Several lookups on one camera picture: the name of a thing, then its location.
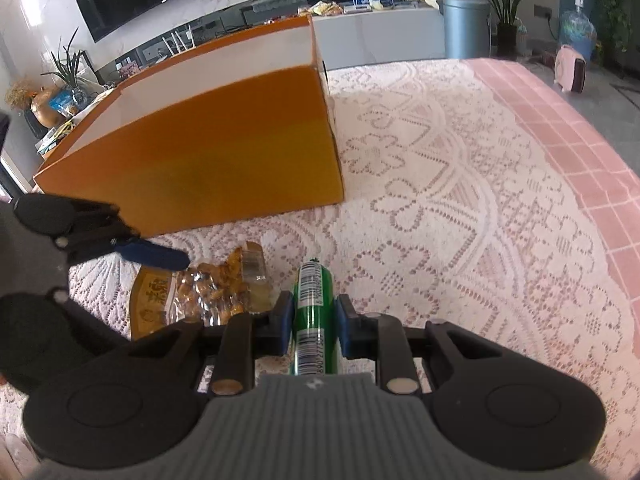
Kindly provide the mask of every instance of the orange box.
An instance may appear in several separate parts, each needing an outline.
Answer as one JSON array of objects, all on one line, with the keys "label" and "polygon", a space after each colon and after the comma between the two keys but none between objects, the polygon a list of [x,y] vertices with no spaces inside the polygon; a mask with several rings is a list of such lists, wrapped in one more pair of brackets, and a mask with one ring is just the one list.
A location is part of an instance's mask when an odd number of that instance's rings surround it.
[{"label": "orange box", "polygon": [[118,86],[34,179],[144,237],[341,202],[321,66],[307,18],[204,44]]}]

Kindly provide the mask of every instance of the trash can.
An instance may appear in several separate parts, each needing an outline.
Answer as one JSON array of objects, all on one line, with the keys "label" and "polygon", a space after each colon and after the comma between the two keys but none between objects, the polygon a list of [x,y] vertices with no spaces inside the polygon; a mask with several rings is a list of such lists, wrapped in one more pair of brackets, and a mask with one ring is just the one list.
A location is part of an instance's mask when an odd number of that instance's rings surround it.
[{"label": "trash can", "polygon": [[440,0],[447,59],[489,57],[491,4],[488,0]]}]

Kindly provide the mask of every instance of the bag of nuts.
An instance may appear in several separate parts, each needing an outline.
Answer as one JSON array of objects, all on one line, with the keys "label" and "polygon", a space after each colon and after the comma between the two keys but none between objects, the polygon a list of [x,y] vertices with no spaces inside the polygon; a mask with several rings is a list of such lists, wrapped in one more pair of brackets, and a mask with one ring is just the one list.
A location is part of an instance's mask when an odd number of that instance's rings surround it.
[{"label": "bag of nuts", "polygon": [[271,285],[260,244],[246,242],[221,265],[207,262],[171,274],[142,267],[131,291],[131,336],[138,339],[180,321],[201,319],[205,326],[228,323],[241,312],[272,309]]}]

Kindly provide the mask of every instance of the wall socket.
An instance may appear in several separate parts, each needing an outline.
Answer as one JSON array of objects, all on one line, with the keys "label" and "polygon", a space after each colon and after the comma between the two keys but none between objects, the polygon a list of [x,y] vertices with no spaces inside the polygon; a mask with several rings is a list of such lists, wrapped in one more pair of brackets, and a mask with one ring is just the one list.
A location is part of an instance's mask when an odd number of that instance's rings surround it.
[{"label": "wall socket", "polygon": [[539,6],[539,5],[534,5],[533,6],[533,15],[537,16],[538,18],[545,18],[546,20],[550,20],[551,16],[552,16],[551,8],[543,7],[543,6]]}]

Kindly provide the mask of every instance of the hanging ivy plant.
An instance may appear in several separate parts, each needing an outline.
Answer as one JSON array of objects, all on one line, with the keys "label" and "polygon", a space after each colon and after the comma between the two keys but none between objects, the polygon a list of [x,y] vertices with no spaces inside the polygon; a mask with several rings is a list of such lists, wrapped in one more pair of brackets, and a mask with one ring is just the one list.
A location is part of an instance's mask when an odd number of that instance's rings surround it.
[{"label": "hanging ivy plant", "polygon": [[626,0],[596,0],[598,39],[605,50],[626,52],[628,49],[633,31],[625,3]]}]

